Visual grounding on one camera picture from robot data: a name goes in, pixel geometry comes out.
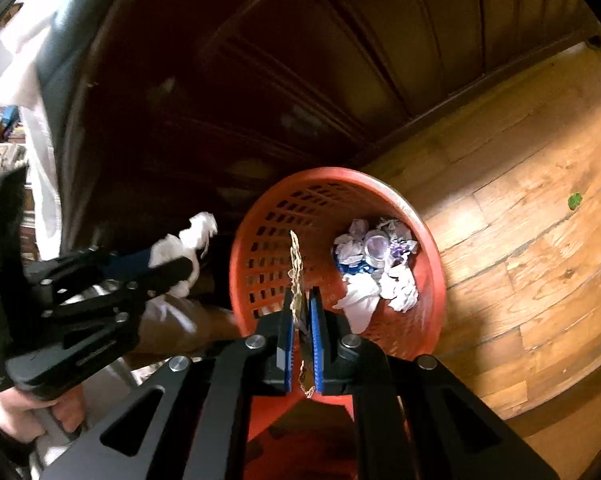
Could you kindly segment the person left hand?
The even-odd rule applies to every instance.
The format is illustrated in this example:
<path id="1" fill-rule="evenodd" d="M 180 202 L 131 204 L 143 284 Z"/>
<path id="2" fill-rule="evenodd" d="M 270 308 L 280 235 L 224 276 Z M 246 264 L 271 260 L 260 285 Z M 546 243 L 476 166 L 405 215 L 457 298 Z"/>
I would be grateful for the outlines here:
<path id="1" fill-rule="evenodd" d="M 18 442 L 32 442 L 46 432 L 35 411 L 47 408 L 63 430 L 73 434 L 84 422 L 86 414 L 84 388 L 75 387 L 51 401 L 40 401 L 16 388 L 1 391 L 0 430 Z"/>

